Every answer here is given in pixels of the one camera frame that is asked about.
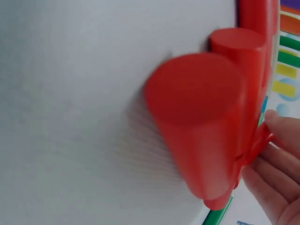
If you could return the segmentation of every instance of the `finger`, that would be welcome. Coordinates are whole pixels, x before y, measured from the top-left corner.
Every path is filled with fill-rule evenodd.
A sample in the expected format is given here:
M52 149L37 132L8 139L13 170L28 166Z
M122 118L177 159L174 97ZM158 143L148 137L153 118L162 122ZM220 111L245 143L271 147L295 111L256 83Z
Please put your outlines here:
M289 203L295 201L300 194L299 185L286 174L273 167L266 160L257 157L251 167L272 188L278 191Z
M300 161L290 153L268 145L260 157L300 185Z
M249 166L243 170L243 178L246 186L255 196L271 223L277 224L280 215L288 206L286 199Z
M265 113L265 122L286 151L300 159L300 120L278 116L273 110Z

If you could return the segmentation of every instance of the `blue circle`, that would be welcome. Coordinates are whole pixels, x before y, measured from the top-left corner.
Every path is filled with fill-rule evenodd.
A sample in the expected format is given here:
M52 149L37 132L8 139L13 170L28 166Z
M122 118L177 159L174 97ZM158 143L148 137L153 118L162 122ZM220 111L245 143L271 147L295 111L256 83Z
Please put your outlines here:
M279 104L276 108L279 116L288 116L289 107L286 104Z
M294 79L291 79L291 78L284 78L284 79L280 80L280 82L289 84L289 85L294 86L296 88L295 97L288 97L288 96L279 94L279 96L283 100L293 102L293 101L296 101L300 98L300 83L299 82L297 82L297 81L295 81Z

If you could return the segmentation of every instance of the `hand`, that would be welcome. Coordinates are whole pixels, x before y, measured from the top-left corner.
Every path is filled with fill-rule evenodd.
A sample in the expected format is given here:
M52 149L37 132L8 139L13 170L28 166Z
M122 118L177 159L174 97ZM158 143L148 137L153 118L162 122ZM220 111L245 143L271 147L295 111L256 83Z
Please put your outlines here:
M268 145L243 178L273 225L300 225L300 120L265 113L280 149Z

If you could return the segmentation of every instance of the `red cylinder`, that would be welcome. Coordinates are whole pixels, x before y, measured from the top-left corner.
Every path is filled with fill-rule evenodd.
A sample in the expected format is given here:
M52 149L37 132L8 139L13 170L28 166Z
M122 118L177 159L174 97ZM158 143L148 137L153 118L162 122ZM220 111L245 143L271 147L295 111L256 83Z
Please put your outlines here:
M234 187L245 81L237 67L215 53L174 58L145 85L147 107L191 192L213 209L226 206Z
M241 157L251 148L251 136L256 131L260 115L266 42L263 36L243 28L216 30L210 36L210 42L211 50L229 58L246 80L242 146L236 156Z
M263 75L263 87L267 87L272 74L271 60L273 50L273 36L277 32L278 0L239 0L240 27L253 30L261 34L266 41L266 60ZM263 89L263 100L266 95Z

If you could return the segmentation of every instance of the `purple stripe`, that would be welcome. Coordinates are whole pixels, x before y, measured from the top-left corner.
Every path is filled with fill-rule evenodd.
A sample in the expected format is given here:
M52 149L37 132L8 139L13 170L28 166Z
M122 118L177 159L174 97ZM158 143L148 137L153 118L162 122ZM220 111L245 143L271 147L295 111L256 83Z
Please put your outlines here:
M281 5L300 10L300 0L281 0Z

